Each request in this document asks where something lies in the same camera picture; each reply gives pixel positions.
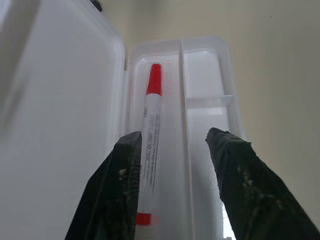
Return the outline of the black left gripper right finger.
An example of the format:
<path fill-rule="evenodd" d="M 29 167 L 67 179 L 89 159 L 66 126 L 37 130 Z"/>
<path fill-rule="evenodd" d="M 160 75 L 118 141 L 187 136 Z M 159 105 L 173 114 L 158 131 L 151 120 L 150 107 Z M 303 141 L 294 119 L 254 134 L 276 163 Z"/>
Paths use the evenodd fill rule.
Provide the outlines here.
<path fill-rule="evenodd" d="M 237 240 L 318 240 L 320 232 L 251 143 L 212 127 L 206 136 L 219 196 Z"/>

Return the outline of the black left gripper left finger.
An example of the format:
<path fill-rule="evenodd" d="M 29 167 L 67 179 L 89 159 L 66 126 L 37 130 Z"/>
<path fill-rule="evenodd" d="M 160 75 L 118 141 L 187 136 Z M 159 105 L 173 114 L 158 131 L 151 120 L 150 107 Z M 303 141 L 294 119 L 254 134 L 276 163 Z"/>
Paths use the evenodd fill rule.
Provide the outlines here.
<path fill-rule="evenodd" d="M 140 188 L 142 134 L 122 136 L 88 180 L 67 240 L 133 240 Z"/>

